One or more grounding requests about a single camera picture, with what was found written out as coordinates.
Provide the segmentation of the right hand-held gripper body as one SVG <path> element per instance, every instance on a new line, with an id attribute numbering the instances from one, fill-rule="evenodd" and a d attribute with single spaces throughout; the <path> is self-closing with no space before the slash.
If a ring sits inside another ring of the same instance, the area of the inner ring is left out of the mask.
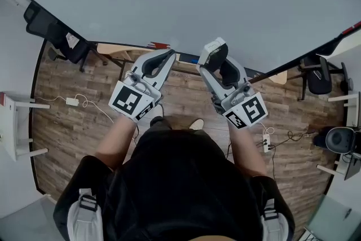
<path id="1" fill-rule="evenodd" d="M 261 94 L 256 93 L 248 81 L 237 88 L 224 87 L 214 81 L 212 94 L 216 111 L 237 129 L 251 127 L 268 115 Z"/>

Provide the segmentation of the black office chair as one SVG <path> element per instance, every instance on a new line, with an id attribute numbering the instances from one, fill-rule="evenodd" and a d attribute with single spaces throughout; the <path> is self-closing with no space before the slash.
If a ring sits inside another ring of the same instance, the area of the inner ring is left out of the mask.
<path id="1" fill-rule="evenodd" d="M 348 77 L 346 65 L 344 62 L 341 62 L 341 69 L 333 69 L 332 73 L 343 75 L 344 79 L 340 83 L 341 90 L 348 94 L 349 91 L 353 90 L 353 80 Z"/>
<path id="2" fill-rule="evenodd" d="M 74 49 L 68 46 L 66 34 L 67 29 L 61 25 L 56 18 L 46 12 L 40 6 L 31 2 L 24 12 L 24 19 L 27 23 L 26 31 L 35 36 L 44 38 L 50 42 L 53 48 L 49 51 L 51 60 L 69 60 L 73 64 L 80 63 L 80 72 L 84 72 L 84 64 L 90 51 L 89 46 L 79 39 Z"/>
<path id="3" fill-rule="evenodd" d="M 307 87 L 315 95 L 325 95 L 332 91 L 331 73 L 324 57 L 314 55 L 303 58 L 298 68 L 298 77 L 302 78 L 302 96 L 298 101 L 305 99 Z"/>

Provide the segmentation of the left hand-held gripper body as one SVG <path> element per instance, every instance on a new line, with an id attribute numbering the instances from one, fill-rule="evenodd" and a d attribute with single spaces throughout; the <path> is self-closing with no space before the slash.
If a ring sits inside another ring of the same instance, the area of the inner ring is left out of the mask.
<path id="1" fill-rule="evenodd" d="M 134 122 L 150 112 L 162 97 L 162 83 L 151 81 L 127 71 L 123 81 L 118 81 L 108 105 Z"/>

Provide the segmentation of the white paper sheet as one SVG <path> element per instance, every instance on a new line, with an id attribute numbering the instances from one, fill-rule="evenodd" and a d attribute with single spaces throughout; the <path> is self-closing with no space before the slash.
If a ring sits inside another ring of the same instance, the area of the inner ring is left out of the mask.
<path id="1" fill-rule="evenodd" d="M 77 37 L 75 37 L 74 35 L 72 35 L 71 33 L 67 33 L 65 37 L 67 39 L 68 46 L 71 49 L 74 49 L 75 46 L 78 44 L 79 39 Z"/>

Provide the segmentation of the person's left forearm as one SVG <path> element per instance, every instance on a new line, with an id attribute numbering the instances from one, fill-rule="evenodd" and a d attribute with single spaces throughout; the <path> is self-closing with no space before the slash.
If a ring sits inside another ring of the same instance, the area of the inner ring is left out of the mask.
<path id="1" fill-rule="evenodd" d="M 94 156 L 107 167 L 116 170 L 125 160 L 136 127 L 133 120 L 120 115 L 100 142 Z"/>

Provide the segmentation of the white desk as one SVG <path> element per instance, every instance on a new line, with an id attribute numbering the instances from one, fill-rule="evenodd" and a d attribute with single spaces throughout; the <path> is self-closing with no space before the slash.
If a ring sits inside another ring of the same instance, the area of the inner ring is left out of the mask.
<path id="1" fill-rule="evenodd" d="M 28 101 L 14 100 L 6 94 L 6 105 L 4 107 L 0 105 L 0 145 L 5 148 L 13 161 L 48 153 L 47 148 L 31 152 L 20 149 L 22 143 L 29 145 L 33 142 L 33 139 L 18 138 L 18 108 L 50 109 L 50 105 L 36 104 L 35 99 L 29 99 Z"/>
<path id="2" fill-rule="evenodd" d="M 361 92 L 344 95 L 341 97 L 333 97 L 328 99 L 329 102 L 343 102 L 346 110 L 346 125 L 340 127 L 354 127 L 361 130 Z M 361 170 L 361 155 L 360 154 L 339 154 L 346 158 L 348 167 L 342 173 L 344 180 L 348 180 Z"/>

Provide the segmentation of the glass table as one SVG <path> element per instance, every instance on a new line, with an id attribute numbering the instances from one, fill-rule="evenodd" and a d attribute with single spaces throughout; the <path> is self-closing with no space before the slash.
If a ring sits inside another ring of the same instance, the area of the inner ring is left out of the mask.
<path id="1" fill-rule="evenodd" d="M 344 220 L 349 208 L 323 195 L 306 229 L 321 241 L 356 241 L 359 238 L 356 232 L 361 225 L 361 214 L 352 209 Z"/>

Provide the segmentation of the person's black trousers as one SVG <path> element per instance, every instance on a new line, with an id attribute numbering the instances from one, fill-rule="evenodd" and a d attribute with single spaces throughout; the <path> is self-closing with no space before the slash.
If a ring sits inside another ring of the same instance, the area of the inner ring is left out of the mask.
<path id="1" fill-rule="evenodd" d="M 172 127 L 168 120 L 162 116 L 154 117 L 149 125 L 148 131 L 163 131 L 163 130 L 172 130 Z"/>

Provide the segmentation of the red tape strip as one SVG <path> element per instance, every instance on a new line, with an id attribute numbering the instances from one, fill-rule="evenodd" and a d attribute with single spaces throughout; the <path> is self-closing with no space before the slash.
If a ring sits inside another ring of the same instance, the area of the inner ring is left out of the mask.
<path id="1" fill-rule="evenodd" d="M 348 35 L 351 35 L 351 34 L 357 32 L 360 29 L 361 29 L 361 21 L 357 22 L 352 27 L 347 28 L 345 31 L 342 32 L 342 35 L 344 37 L 346 37 Z"/>

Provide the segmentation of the wooden table with black frame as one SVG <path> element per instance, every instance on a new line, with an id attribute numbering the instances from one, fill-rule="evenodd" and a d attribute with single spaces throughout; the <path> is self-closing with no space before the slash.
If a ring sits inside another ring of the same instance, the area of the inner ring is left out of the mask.
<path id="1" fill-rule="evenodd" d="M 148 52 L 154 51 L 153 49 L 138 47 L 138 46 L 126 46 L 126 45 L 116 45 L 108 43 L 97 43 L 96 44 L 97 52 L 110 56 L 111 58 L 122 60 L 123 62 L 130 61 L 134 62 L 138 57 L 144 55 Z M 174 69 L 179 68 L 180 70 L 187 71 L 189 73 L 197 73 L 196 65 L 191 63 L 192 59 L 197 59 L 198 56 L 185 54 L 185 53 L 176 53 L 176 61 L 174 64 Z M 287 71 L 278 73 L 268 78 L 276 84 L 284 85 L 287 82 Z"/>

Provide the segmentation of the person's black shirt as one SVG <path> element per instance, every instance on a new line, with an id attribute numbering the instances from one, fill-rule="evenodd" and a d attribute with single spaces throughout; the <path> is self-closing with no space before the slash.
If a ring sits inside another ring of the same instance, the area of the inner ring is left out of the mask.
<path id="1" fill-rule="evenodd" d="M 96 196 L 106 241 L 188 241 L 226 236 L 265 241 L 274 229 L 292 241 L 295 224 L 275 181 L 248 176 L 205 135 L 145 133 L 116 170 L 85 156 L 54 210 L 68 239 L 67 217 L 80 189 Z"/>

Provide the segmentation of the red torn sticker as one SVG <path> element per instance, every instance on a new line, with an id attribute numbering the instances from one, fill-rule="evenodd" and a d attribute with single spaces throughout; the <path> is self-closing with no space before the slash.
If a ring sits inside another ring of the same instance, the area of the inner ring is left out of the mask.
<path id="1" fill-rule="evenodd" d="M 170 45 L 167 43 L 160 43 L 160 42 L 150 42 L 147 45 L 148 49 L 153 49 L 153 50 L 161 50 L 161 49 L 171 49 Z"/>

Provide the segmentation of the person's right forearm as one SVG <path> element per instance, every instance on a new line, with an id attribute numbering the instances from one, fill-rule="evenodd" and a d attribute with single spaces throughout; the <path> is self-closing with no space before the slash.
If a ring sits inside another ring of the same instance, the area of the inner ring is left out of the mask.
<path id="1" fill-rule="evenodd" d="M 244 174 L 266 176 L 266 163 L 259 152 L 248 128 L 237 129 L 231 122 L 227 122 L 234 164 Z"/>

